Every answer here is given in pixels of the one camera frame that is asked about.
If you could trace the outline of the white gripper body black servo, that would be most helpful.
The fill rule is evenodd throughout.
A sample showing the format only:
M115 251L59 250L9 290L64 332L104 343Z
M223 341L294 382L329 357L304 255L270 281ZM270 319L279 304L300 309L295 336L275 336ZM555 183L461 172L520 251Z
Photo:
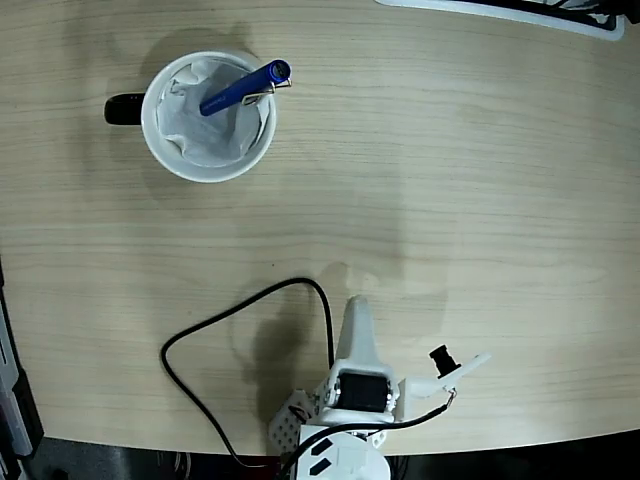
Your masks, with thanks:
M400 397L393 376L342 370L316 389L316 423L391 423Z

